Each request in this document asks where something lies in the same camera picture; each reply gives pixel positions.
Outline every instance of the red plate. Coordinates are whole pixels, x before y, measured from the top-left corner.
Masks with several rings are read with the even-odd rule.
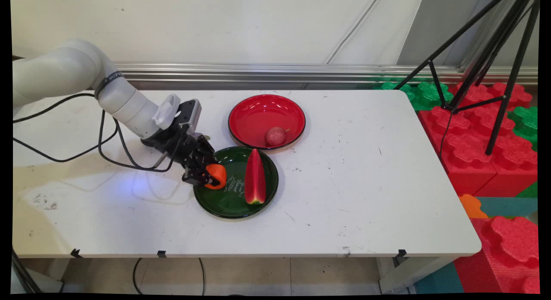
[[[246,98],[234,107],[228,118],[232,135],[244,145],[257,149],[289,145],[303,134],[305,125],[303,110],[295,102],[275,94]],[[264,135],[272,127],[289,131],[283,144],[268,147]]]

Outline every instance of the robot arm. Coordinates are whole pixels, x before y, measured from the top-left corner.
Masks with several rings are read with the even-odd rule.
[[[186,170],[183,181],[211,186],[226,182],[211,177],[206,170],[207,165],[217,162],[205,137],[194,133],[201,113],[199,101],[179,104],[179,98],[171,95],[159,108],[121,76],[95,45],[81,39],[70,40],[35,59],[12,62],[13,107],[91,87],[99,105],[139,136],[142,143],[155,147],[164,157],[175,152],[174,161]],[[174,151],[180,133],[185,133],[185,138]]]
[[[114,72],[115,65],[92,43],[67,41],[46,55],[12,62],[13,106],[75,94],[90,87],[97,89]],[[106,112],[142,139],[159,129],[152,120],[157,105],[124,77],[107,84],[96,98]]]

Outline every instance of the table leg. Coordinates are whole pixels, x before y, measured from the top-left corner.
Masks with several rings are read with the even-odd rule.
[[[397,294],[455,259],[457,257],[410,257],[392,269],[392,258],[378,258],[381,293]]]

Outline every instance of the power cord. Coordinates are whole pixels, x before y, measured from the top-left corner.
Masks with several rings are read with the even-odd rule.
[[[28,294],[40,294],[42,291],[21,263],[12,246],[12,267],[23,289]]]
[[[134,288],[136,289],[136,292],[138,294],[142,294],[142,291],[138,288],[138,284],[136,284],[136,269],[138,268],[138,264],[142,261],[141,258],[136,261],[136,264],[134,265],[134,270],[132,271],[132,283],[134,283]],[[201,264],[201,272],[203,272],[203,292],[201,293],[201,296],[205,295],[205,269],[203,267],[203,261],[201,261],[201,258],[199,258],[199,263]]]
[[[446,133],[447,133],[447,130],[448,130],[448,128],[449,128],[449,123],[451,122],[451,116],[453,115],[453,111],[454,111],[454,110],[451,110],[451,111],[449,112],[449,120],[448,120],[448,124],[447,124],[447,126],[446,126],[446,131],[444,131],[444,134],[442,135],[442,141],[440,142],[440,154],[438,155],[438,159],[439,159],[440,161],[442,161],[442,147],[443,147],[443,145],[444,145],[444,137],[446,137]]]
[[[20,119],[16,119],[16,120],[13,120],[12,123],[16,124],[18,122],[22,122],[22,121],[26,121],[26,120],[29,120],[29,119],[33,119],[37,116],[40,116],[40,115],[43,115],[45,113],[47,113],[48,111],[50,110],[53,110],[54,108],[56,108],[57,106],[63,104],[64,102],[67,102],[71,99],[74,99],[74,98],[78,98],[80,96],[92,96],[94,97],[93,94],[90,94],[90,93],[79,93],[79,94],[74,94],[72,96],[68,96],[67,98],[63,98],[62,100],[56,102],[55,104],[53,104],[52,106],[40,111],[40,112],[37,112],[36,114],[33,114],[33,115],[30,115],[30,116],[26,116],[26,117],[23,117],[23,118],[20,118]],[[71,161],[73,159],[76,159],[90,151],[93,151],[94,149],[98,149],[99,153],[100,153],[100,156],[111,162],[111,163],[114,163],[116,165],[120,165],[122,167],[126,167],[126,168],[130,168],[130,169],[136,169],[136,170],[143,170],[143,171],[153,171],[153,172],[166,172],[168,171],[171,167],[172,167],[172,164],[173,164],[173,161],[174,161],[174,155],[176,153],[176,151],[178,150],[178,147],[180,146],[181,142],[182,142],[182,139],[183,139],[183,136],[184,136],[184,133],[181,133],[180,132],[180,136],[179,136],[179,139],[176,143],[176,147],[174,148],[173,152],[172,152],[172,157],[170,159],[170,162],[169,162],[169,165],[166,169],[163,169],[163,170],[157,170],[155,166],[153,167],[149,167],[149,168],[144,168],[140,165],[138,165],[136,163],[136,161],[134,161],[134,159],[132,158],[132,155],[130,155],[130,152],[128,151],[128,148],[126,147],[126,142],[124,141],[124,137],[122,136],[122,130],[121,130],[121,127],[120,125],[118,124],[118,121],[113,118],[113,120],[115,121],[115,131],[113,132],[113,134],[108,137],[107,139],[105,139],[104,141],[102,141],[102,137],[103,137],[103,127],[104,127],[104,122],[105,122],[105,110],[102,110],[102,123],[100,125],[100,133],[99,133],[99,139],[98,139],[98,145],[90,148],[90,149],[87,149],[86,151],[83,151],[82,153],[79,153],[78,155],[74,155],[73,157],[70,157],[70,158],[67,158],[67,159],[56,159],[54,157],[51,157],[50,155],[47,155],[41,151],[39,151],[38,149],[35,149],[34,147],[32,147],[31,145],[28,145],[26,144],[25,142],[23,141],[20,141],[19,139],[16,139],[15,137],[13,137],[13,141],[23,145],[24,147],[34,151],[35,153],[51,160],[51,161],[55,161],[55,162],[67,162],[67,161]],[[102,151],[102,145],[105,144],[107,141],[109,141],[110,139],[112,139],[116,134],[118,133],[118,136],[121,140],[121,144],[122,144],[122,147],[124,149],[124,152],[126,153],[126,156],[128,157],[128,159],[130,160],[130,162],[132,163],[132,165],[129,165],[129,164],[124,164],[124,163],[120,163],[120,162],[117,162],[117,161],[113,161],[112,159],[106,157],[106,155],[104,155],[103,151]]]
[[[60,104],[62,104],[62,103],[64,103],[64,102],[67,102],[67,101],[69,101],[69,100],[71,100],[71,99],[78,98],[79,96],[92,96],[92,97],[93,97],[94,95],[93,95],[93,94],[89,94],[89,93],[79,93],[79,94],[75,94],[75,95],[73,95],[73,96],[68,96],[67,98],[64,98],[63,100],[60,100],[59,102],[53,104],[52,106],[50,106],[49,108],[46,108],[46,109],[43,110],[43,111],[40,111],[40,112],[38,112],[38,113],[36,113],[36,114],[30,115],[30,116],[26,116],[26,117],[23,117],[23,118],[20,118],[20,119],[16,119],[16,120],[13,121],[13,123],[16,124],[16,123],[18,123],[18,122],[22,122],[22,121],[25,121],[25,120],[33,119],[33,118],[35,118],[35,117],[38,117],[38,116],[40,116],[40,115],[43,115],[43,114],[47,113],[48,111],[53,110],[54,108],[56,108],[56,107],[59,106]],[[105,141],[102,142],[102,144],[106,143],[107,141],[109,141],[110,139],[112,139],[115,135],[117,135],[117,130],[118,130],[118,127],[117,127],[117,129],[114,131],[114,133],[113,133],[110,137],[108,137]],[[28,144],[26,144],[25,142],[22,142],[22,141],[20,141],[19,139],[16,139],[15,137],[13,137],[13,140],[16,141],[17,143],[19,143],[19,144],[25,146],[26,148],[28,148],[28,149],[34,151],[34,152],[37,153],[38,155],[41,155],[41,156],[43,156],[43,157],[45,157],[45,158],[47,158],[47,159],[49,159],[49,160],[51,160],[51,161],[55,161],[55,162],[67,162],[67,161],[71,161],[71,160],[76,159],[76,158],[78,158],[78,157],[80,157],[80,156],[82,156],[82,155],[84,155],[84,154],[86,154],[86,153],[88,153],[88,152],[90,152],[90,151],[93,151],[94,149],[96,149],[96,147],[98,147],[98,145],[96,145],[96,146],[94,146],[94,147],[92,147],[92,148],[90,148],[90,149],[87,149],[86,151],[83,151],[82,153],[79,153],[78,155],[74,155],[73,157],[70,157],[70,158],[67,158],[67,159],[56,159],[56,158],[54,158],[54,157],[51,157],[51,156],[49,156],[49,155],[47,155],[47,154],[45,154],[45,153],[39,151],[38,149],[35,149],[35,148],[32,147],[31,145],[28,145]]]

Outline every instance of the fake fruit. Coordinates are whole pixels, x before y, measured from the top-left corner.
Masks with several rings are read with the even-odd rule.
[[[273,127],[270,128],[270,130],[267,131],[267,133],[264,135],[264,141],[266,141],[266,144],[268,146],[277,146],[283,144],[285,142],[285,139],[287,138],[287,134],[285,133],[285,130],[281,127]]]
[[[266,178],[258,150],[253,149],[245,169],[245,200],[248,204],[263,204],[266,200]]]
[[[209,189],[220,189],[224,188],[226,186],[226,168],[224,168],[224,165],[221,164],[209,164],[207,165],[207,171],[213,178],[219,180],[220,184],[217,186],[212,186],[211,184],[206,184],[205,187]]]

